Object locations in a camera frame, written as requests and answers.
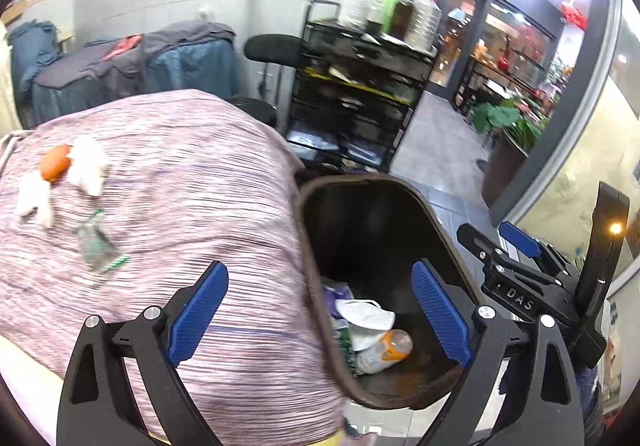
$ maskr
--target brown trash bin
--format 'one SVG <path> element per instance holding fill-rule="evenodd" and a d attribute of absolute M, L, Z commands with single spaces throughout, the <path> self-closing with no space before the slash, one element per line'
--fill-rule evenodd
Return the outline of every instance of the brown trash bin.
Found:
<path fill-rule="evenodd" d="M 425 408 L 448 394 L 462 374 L 449 360 L 411 287 L 412 266 L 427 258 L 447 283 L 475 303 L 479 287 L 422 195 L 388 175 L 337 175 L 307 182 L 295 205 L 303 270 L 329 368 L 343 392 L 377 410 Z M 377 374 L 354 378 L 333 338 L 321 276 L 346 282 L 357 298 L 396 313 L 414 350 Z"/>

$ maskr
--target plastic bottle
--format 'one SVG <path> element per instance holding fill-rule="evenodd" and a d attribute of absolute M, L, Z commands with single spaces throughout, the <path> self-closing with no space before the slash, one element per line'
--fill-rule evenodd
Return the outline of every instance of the plastic bottle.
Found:
<path fill-rule="evenodd" d="M 361 28 L 364 28 L 367 24 L 367 18 L 369 17 L 369 10 L 372 6 L 373 1 L 374 0 L 358 0 L 356 18 L 357 18 L 357 24 Z"/>
<path fill-rule="evenodd" d="M 369 14 L 367 15 L 367 27 L 365 32 L 378 36 L 382 33 L 382 23 L 385 20 L 384 0 L 371 0 Z"/>
<path fill-rule="evenodd" d="M 360 0 L 342 0 L 338 24 L 347 28 L 364 28 L 365 19 L 360 16 Z"/>
<path fill-rule="evenodd" d="M 417 51 L 429 52 L 438 33 L 442 12 L 436 0 L 415 0 L 414 16 L 404 41 Z"/>
<path fill-rule="evenodd" d="M 426 14 L 427 0 L 414 0 L 414 14 L 411 17 L 409 28 L 404 36 L 404 41 L 412 48 L 421 50 L 423 46 L 424 16 Z"/>
<path fill-rule="evenodd" d="M 398 4 L 399 1 L 400 0 L 384 0 L 383 1 L 385 16 L 382 22 L 382 30 L 385 33 L 388 33 L 389 31 L 389 26 L 391 25 L 391 18 L 394 15 L 394 9 L 396 7 L 396 4 Z"/>
<path fill-rule="evenodd" d="M 427 0 L 424 16 L 424 49 L 425 51 L 431 51 L 431 46 L 436 40 L 438 35 L 438 27 L 440 25 L 440 19 L 442 18 L 442 11 L 436 4 L 436 0 Z"/>
<path fill-rule="evenodd" d="M 401 0 L 394 8 L 394 14 L 391 17 L 389 23 L 389 29 L 387 33 L 394 38 L 404 40 L 411 18 L 414 14 L 415 2 L 414 0 Z"/>
<path fill-rule="evenodd" d="M 380 341 L 356 355 L 358 374 L 376 374 L 395 365 L 414 349 L 411 336 L 399 329 L 387 331 Z"/>

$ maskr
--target brown glass bottle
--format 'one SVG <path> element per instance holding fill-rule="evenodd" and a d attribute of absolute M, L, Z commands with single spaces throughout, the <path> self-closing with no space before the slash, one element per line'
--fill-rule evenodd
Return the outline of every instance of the brown glass bottle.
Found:
<path fill-rule="evenodd" d="M 414 0 L 401 0 L 394 8 L 388 35 L 404 40 L 411 16 L 414 14 Z"/>

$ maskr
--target tiled floor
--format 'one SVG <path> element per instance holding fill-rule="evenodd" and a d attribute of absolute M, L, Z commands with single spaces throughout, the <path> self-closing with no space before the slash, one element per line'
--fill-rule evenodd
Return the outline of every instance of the tiled floor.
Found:
<path fill-rule="evenodd" d="M 393 175 L 411 182 L 429 201 L 479 285 L 484 281 L 482 264 L 458 244 L 455 233 L 461 224 L 469 222 L 499 242 L 480 195 L 482 172 L 476 159 L 488 157 L 482 139 L 446 100 L 425 93 L 391 168 Z M 494 302 L 488 303 L 508 313 Z M 480 436 L 493 425 L 503 397 L 494 389 L 478 425 Z M 445 400 L 418 412 L 408 408 L 369 410 L 350 402 L 345 413 L 359 432 L 379 432 L 376 446 L 415 446 Z"/>
<path fill-rule="evenodd" d="M 484 207 L 482 172 L 476 166 L 476 159 L 488 158 L 483 140 L 447 100 L 425 92 L 391 173 Z"/>

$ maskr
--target green bottle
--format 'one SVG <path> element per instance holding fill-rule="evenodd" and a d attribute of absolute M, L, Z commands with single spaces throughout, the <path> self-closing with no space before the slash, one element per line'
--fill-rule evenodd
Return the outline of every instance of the green bottle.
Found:
<path fill-rule="evenodd" d="M 382 31 L 387 33 L 391 25 L 391 18 L 394 16 L 394 9 L 400 0 L 384 0 L 383 7 L 385 15 L 382 22 Z"/>

